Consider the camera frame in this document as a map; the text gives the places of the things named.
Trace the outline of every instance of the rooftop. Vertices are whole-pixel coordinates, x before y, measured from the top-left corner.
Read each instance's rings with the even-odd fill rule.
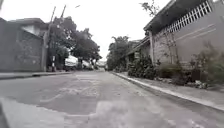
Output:
[[[144,30],[158,33],[206,0],[171,0],[145,27]]]
[[[48,26],[40,18],[24,18],[24,19],[11,20],[9,22],[17,24],[19,26],[36,25],[41,28],[46,28]]]
[[[133,47],[129,49],[129,52],[127,53],[127,55],[133,54],[134,52],[138,51],[141,47],[145,46],[145,44],[149,43],[148,39],[149,37],[146,36],[144,39],[138,40],[139,42],[134,44]]]

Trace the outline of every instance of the asphalt road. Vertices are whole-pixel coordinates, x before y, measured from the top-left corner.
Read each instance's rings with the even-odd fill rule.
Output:
[[[224,128],[223,113],[103,71],[4,80],[0,96],[16,128]]]

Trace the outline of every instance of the wall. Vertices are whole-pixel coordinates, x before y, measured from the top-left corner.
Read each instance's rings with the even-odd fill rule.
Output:
[[[144,56],[144,57],[147,57],[150,55],[150,43],[145,44],[141,47],[140,54],[141,54],[141,56]]]
[[[27,32],[30,32],[36,36],[40,35],[41,30],[37,27],[35,27],[34,25],[30,25],[30,26],[24,26],[23,29]]]
[[[205,49],[205,42],[210,42],[217,50],[224,51],[222,42],[224,39],[223,9],[223,3],[217,2],[213,5],[212,13],[174,33],[182,62],[189,62],[193,58],[193,54],[198,54]]]
[[[224,51],[224,4],[217,1],[212,3],[212,12],[203,17],[187,24],[181,29],[169,34],[168,36],[154,36],[154,57],[164,61],[167,60],[163,56],[164,52],[168,52],[168,48],[163,45],[167,41],[175,41],[178,49],[178,56],[181,62],[188,63],[194,54],[198,54],[205,49],[204,43],[211,42],[211,44],[220,51]],[[172,56],[175,56],[175,49],[172,48]]]
[[[43,40],[0,19],[0,71],[42,71]]]

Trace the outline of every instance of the tree canopy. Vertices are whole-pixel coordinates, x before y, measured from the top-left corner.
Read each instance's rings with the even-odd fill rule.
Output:
[[[127,36],[112,37],[114,42],[109,45],[109,54],[107,55],[107,65],[109,70],[114,69],[120,64],[120,59],[124,57],[128,50]]]
[[[159,10],[159,7],[155,5],[155,0],[151,0],[150,2],[140,3],[142,8],[149,12],[149,16],[155,16]]]
[[[71,55],[87,61],[98,61],[102,57],[99,55],[100,47],[91,39],[92,34],[89,28],[78,31],[77,25],[71,17],[55,18],[51,25],[51,51],[59,58]]]

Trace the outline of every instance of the sky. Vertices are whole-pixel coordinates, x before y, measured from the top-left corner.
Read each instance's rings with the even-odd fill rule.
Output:
[[[92,39],[100,46],[102,60],[106,60],[112,36],[128,36],[129,40],[143,39],[143,28],[151,20],[139,3],[150,0],[4,0],[0,17],[5,20],[41,18],[49,22],[53,8],[60,16],[71,16],[78,30],[90,29]],[[163,8],[169,0],[155,0]]]

